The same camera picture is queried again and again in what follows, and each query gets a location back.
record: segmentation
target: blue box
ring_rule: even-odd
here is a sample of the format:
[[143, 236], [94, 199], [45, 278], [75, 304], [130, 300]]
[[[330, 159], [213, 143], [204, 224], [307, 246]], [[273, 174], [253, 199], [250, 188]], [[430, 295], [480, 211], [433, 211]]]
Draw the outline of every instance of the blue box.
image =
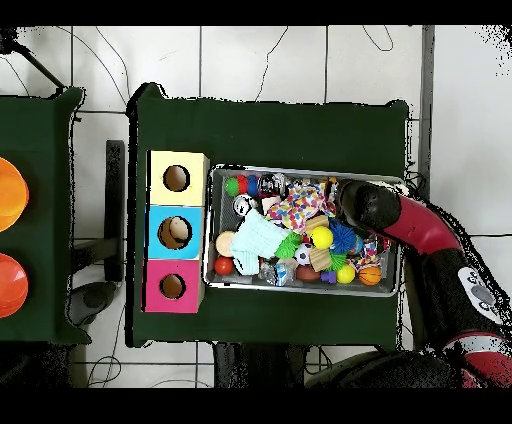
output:
[[[186, 220], [192, 228], [192, 237], [180, 249], [169, 249], [158, 239], [158, 229], [162, 221], [171, 217]], [[204, 229], [204, 208], [186, 206], [149, 207], [149, 246], [148, 259], [200, 259]]]

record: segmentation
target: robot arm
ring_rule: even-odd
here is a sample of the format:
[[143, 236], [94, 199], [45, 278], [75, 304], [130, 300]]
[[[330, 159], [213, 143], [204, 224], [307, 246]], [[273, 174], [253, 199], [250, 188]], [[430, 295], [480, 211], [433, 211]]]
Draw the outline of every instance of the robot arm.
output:
[[426, 342], [461, 369], [464, 384], [512, 387], [510, 328], [503, 323], [512, 317], [509, 299], [492, 276], [486, 284], [470, 266], [464, 240], [447, 221], [420, 201], [362, 181], [346, 181], [339, 203], [349, 224], [416, 252], [414, 289]]

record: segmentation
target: orange ball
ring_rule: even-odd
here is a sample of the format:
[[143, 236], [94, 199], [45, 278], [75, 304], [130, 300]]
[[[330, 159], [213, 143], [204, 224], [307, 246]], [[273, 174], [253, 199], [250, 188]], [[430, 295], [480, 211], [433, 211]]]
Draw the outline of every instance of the orange ball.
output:
[[382, 272], [378, 266], [370, 266], [359, 271], [358, 277], [361, 283], [374, 286], [382, 279]]

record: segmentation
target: metal tray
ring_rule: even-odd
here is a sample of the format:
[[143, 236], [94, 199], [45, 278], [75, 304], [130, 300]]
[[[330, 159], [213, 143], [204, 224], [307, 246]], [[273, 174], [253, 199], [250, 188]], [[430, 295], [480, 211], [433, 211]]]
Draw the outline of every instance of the metal tray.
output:
[[257, 275], [242, 276], [236, 270], [232, 274], [221, 276], [213, 270], [213, 264], [218, 257], [215, 250], [215, 239], [223, 231], [236, 231], [237, 225], [242, 220], [235, 214], [232, 208], [233, 198], [223, 189], [226, 178], [236, 175], [262, 175], [266, 173], [282, 173], [287, 177], [327, 179], [336, 177], [341, 179], [354, 179], [369, 182], [384, 182], [387, 184], [403, 184], [397, 177], [385, 177], [380, 175], [344, 174], [339, 172], [307, 171], [297, 169], [261, 168], [252, 166], [216, 165], [208, 173], [208, 192], [206, 199], [206, 226], [205, 249], [203, 253], [203, 279], [212, 287], [224, 289], [249, 289], [249, 290], [275, 290], [299, 293], [314, 293], [328, 295], [350, 295], [389, 297], [393, 296], [399, 285], [399, 260], [401, 248], [392, 243], [391, 249], [382, 256], [382, 280], [375, 286], [366, 286], [357, 277], [350, 284], [328, 284], [321, 281], [306, 283], [295, 279], [293, 282], [277, 287], [267, 281], [258, 278]]

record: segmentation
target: green cloth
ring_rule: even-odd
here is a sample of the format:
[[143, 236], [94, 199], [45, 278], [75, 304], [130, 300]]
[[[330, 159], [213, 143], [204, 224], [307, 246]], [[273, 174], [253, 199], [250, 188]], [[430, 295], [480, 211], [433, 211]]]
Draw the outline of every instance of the green cloth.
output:
[[29, 202], [19, 220], [0, 232], [0, 252], [28, 275], [28, 296], [0, 319], [0, 340], [88, 343], [66, 319], [70, 274], [69, 134], [82, 90], [49, 99], [0, 96], [0, 157], [23, 175]]
[[363, 106], [169, 100], [156, 84], [143, 84], [131, 99], [128, 114], [132, 116], [128, 196], [136, 198], [136, 214], [128, 223], [130, 231], [136, 221], [135, 244], [128, 243], [128, 249], [135, 247], [135, 266], [127, 269], [132, 283], [127, 297], [128, 343], [219, 340], [394, 348], [396, 295], [370, 298], [207, 287], [198, 314], [141, 312], [145, 158], [150, 149], [189, 151], [204, 153], [211, 165], [402, 177], [405, 102]]

